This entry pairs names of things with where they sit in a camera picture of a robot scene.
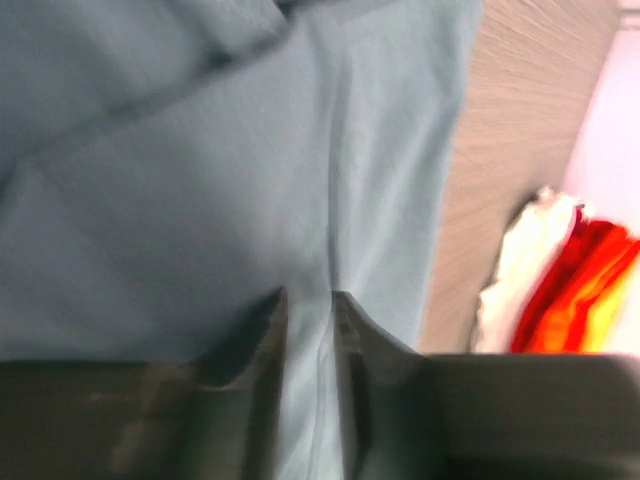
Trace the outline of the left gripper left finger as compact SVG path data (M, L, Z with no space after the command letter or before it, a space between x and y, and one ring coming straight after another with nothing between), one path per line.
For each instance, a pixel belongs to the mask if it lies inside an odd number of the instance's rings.
M277 291L191 363L3 363L2 477L272 478L287 326Z

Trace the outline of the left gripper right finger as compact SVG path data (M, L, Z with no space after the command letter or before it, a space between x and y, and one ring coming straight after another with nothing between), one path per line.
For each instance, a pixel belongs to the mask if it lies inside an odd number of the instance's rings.
M639 362L428 355L333 298L348 479L635 479Z

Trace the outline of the blue-grey t shirt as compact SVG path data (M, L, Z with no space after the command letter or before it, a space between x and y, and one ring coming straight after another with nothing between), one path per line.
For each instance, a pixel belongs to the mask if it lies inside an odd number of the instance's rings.
M189 361L280 287L276 475L339 479L332 294L415 345L479 1L5 1L1 356Z

